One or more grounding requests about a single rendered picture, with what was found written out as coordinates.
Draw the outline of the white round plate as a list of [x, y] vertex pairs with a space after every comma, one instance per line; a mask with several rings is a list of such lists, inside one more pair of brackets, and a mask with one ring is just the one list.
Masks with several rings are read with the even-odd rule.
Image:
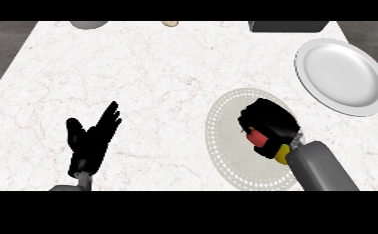
[[319, 38], [294, 59], [299, 80], [313, 98], [349, 116], [378, 114], [378, 62], [350, 43]]

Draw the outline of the dark grey appliance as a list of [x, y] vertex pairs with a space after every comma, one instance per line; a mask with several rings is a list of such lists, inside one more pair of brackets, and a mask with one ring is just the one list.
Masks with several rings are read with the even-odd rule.
[[262, 33], [318, 33], [328, 21], [250, 21], [250, 30]]

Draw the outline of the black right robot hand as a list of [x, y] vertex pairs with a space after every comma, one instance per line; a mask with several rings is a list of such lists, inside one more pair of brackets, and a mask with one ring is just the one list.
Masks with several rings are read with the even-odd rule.
[[290, 137], [299, 134], [300, 126], [291, 113], [271, 100], [259, 98], [241, 111], [238, 122], [244, 132], [257, 129], [269, 138]]

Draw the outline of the grey round bowl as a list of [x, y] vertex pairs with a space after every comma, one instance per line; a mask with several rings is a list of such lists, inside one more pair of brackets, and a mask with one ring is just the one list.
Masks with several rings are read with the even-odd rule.
[[107, 21], [71, 21], [71, 25], [82, 30], [96, 29], [105, 24]]

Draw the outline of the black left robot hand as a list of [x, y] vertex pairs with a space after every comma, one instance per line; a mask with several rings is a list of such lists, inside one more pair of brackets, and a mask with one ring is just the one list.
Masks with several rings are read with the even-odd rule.
[[120, 118], [118, 103], [111, 102], [104, 111], [98, 124], [84, 130], [76, 118], [67, 120], [68, 146], [73, 150], [68, 175], [76, 178], [80, 172], [93, 176], [101, 168], [108, 145], [115, 135], [123, 119]]

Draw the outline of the round pale lace placemat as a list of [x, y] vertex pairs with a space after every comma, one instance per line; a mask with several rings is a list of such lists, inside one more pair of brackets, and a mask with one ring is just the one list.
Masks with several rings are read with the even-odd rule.
[[269, 99], [288, 112], [284, 101], [269, 92], [256, 88], [229, 91], [216, 100], [206, 120], [206, 144], [214, 167], [240, 190], [279, 191], [299, 186], [287, 165], [268, 159], [254, 151], [254, 145], [238, 122], [241, 111], [259, 98]]

